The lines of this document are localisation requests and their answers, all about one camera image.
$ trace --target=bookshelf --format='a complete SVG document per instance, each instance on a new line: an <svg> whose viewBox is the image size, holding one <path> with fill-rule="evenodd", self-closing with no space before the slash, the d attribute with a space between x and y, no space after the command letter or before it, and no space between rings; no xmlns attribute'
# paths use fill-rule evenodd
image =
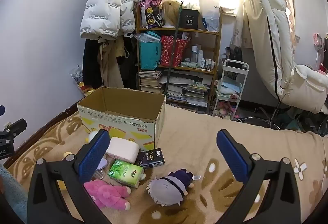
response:
<svg viewBox="0 0 328 224"><path fill-rule="evenodd" d="M182 70L182 71L192 71L192 72L203 72L205 74L213 75L212 77L212 82L209 90L209 95L208 95L208 102L207 102L207 108L206 111L207 113L210 112L210 106L211 102L213 100L214 94L215 94L215 85L214 82L217 78L217 70L218 70L218 65L219 65L219 54L220 54L220 42L221 42L221 31L222 31L222 17L223 17L223 9L220 7L220 22L219 22L219 32L209 32L205 30L193 30L193 29L184 29L184 28L179 28L178 30L181 32L188 32L188 33L201 33L201 34L206 34L208 36L215 36L215 43L214 43L214 48L213 48L213 59L215 60L215 66L214 70L206 70L206 69L201 69L201 68L190 68L190 67L184 67L181 65L178 65L176 67L172 67L172 69L175 70ZM151 29L146 29L146 28L141 28L140 27L140 8L138 7L137 9L137 21L136 21L136 32L137 34L151 30L151 31L175 31L175 28L171 27L162 27L162 28L151 28ZM140 72L140 56L139 56L139 42L137 41L137 58L138 58L138 73ZM158 68L169 68L163 65L159 65ZM181 104L188 104L189 103L185 101L179 101L179 100L172 100L172 99L167 99L168 102L176 102L176 103L181 103Z"/></svg>

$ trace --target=plush doll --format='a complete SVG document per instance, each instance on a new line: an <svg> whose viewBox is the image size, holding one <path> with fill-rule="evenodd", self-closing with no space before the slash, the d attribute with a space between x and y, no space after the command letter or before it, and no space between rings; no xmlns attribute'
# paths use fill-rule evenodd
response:
<svg viewBox="0 0 328 224"><path fill-rule="evenodd" d="M130 210L130 203L123 199L128 197L131 189L127 186L112 186L102 180L84 183L84 188L99 208L111 207L117 210Z"/></svg>
<svg viewBox="0 0 328 224"><path fill-rule="evenodd" d="M174 204L180 205L183 196L188 194L186 188L192 188L192 173L187 173L186 169L171 172L167 177L154 179L150 181L147 188L149 195L156 204L162 206L170 206Z"/></svg>

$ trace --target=white rolling cart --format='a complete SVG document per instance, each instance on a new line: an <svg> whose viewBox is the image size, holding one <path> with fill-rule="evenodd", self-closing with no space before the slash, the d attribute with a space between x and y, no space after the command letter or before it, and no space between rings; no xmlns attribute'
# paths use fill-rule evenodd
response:
<svg viewBox="0 0 328 224"><path fill-rule="evenodd" d="M227 65L228 62L242 64L243 67L242 67L242 69L231 67L231 66ZM237 61L237 60L233 60L233 59L226 59L224 62L222 61L222 59L220 59L219 66L223 66L223 72L222 72L222 77L218 82L218 88L217 88L217 91L216 91L216 102L215 102L214 110L212 112L212 116L214 115L214 111L216 110L216 107L218 105L219 100L224 100L224 101L229 101L229 102L236 102L237 105L236 105L236 108L235 108L235 110L233 112L233 115L232 115L232 118L231 118L231 120L233 120L233 118L235 117L236 110L238 108L239 102L241 100L241 95L242 95L243 90L244 90L247 74L249 72L249 65L245 62ZM244 81L242 83L242 87L241 87L239 97L237 99L233 99L233 98L230 97L230 95L222 94L218 91L218 90L221 90L221 85L222 85L223 76L224 76L225 72L235 72L237 74L243 74L245 76Z"/></svg>

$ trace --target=white-haired plush doll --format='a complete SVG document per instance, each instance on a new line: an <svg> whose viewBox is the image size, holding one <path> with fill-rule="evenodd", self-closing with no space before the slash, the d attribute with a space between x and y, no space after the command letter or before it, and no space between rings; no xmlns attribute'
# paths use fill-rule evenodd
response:
<svg viewBox="0 0 328 224"><path fill-rule="evenodd" d="M149 182L146 189L156 204L170 206L180 205L183 196L188 194L186 188L192 188L192 173L187 173L186 169L171 172L167 177L154 179Z"/></svg>

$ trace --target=metal screw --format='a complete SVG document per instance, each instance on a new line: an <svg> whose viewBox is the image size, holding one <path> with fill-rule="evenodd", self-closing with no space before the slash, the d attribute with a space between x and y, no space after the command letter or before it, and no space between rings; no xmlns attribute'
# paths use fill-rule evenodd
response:
<svg viewBox="0 0 328 224"><path fill-rule="evenodd" d="M69 155L67 155L67 156L66 156L66 160L67 160L67 161L72 161L72 160L74 160L74 155L73 155L73 154L69 154Z"/></svg>
<svg viewBox="0 0 328 224"><path fill-rule="evenodd" d="M261 159L261 156L259 155L259 154L253 154L252 155L252 159L254 159L254 160L260 160Z"/></svg>
<svg viewBox="0 0 328 224"><path fill-rule="evenodd" d="M41 165L43 163L43 158L39 158L36 162L38 165Z"/></svg>
<svg viewBox="0 0 328 224"><path fill-rule="evenodd" d="M289 164L289 163L290 163L290 160L289 160L289 158L287 158L287 157L284 157L284 158L282 159L282 161L283 161L285 164Z"/></svg>

